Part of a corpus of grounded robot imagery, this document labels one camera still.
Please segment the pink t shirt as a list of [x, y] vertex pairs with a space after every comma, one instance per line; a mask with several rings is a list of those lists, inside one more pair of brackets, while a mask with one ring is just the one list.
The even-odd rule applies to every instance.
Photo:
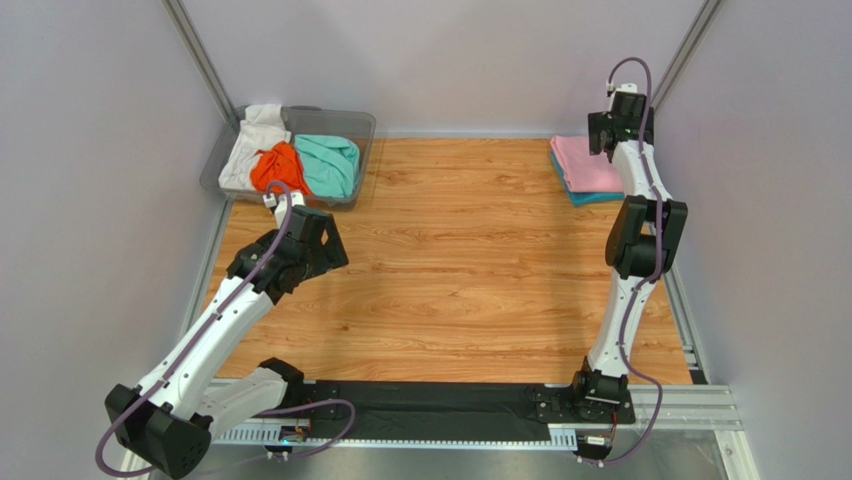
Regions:
[[620, 177], [605, 154], [592, 155], [585, 136], [555, 135], [549, 140], [563, 183], [572, 193], [622, 194]]

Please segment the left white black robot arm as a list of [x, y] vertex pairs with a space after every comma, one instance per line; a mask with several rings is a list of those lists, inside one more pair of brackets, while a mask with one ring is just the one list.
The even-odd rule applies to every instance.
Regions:
[[212, 442], [244, 421], [331, 405], [308, 403], [304, 375], [277, 358], [225, 387], [210, 382], [248, 331], [301, 283], [347, 265], [332, 214], [281, 205], [276, 228], [241, 249], [199, 320], [174, 349], [133, 386], [116, 385], [105, 398], [111, 425], [96, 447], [99, 468], [109, 467], [106, 442], [117, 442], [158, 470], [182, 479], [201, 463]]

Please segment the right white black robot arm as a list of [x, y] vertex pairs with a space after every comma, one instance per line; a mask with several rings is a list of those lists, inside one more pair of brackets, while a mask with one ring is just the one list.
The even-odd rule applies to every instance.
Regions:
[[605, 422], [628, 403], [630, 355], [645, 305], [673, 263], [688, 207], [673, 199], [654, 160], [653, 109], [635, 85], [608, 91], [609, 107], [588, 116], [589, 146], [605, 154], [625, 198], [608, 236], [611, 290], [596, 343], [572, 382], [580, 419]]

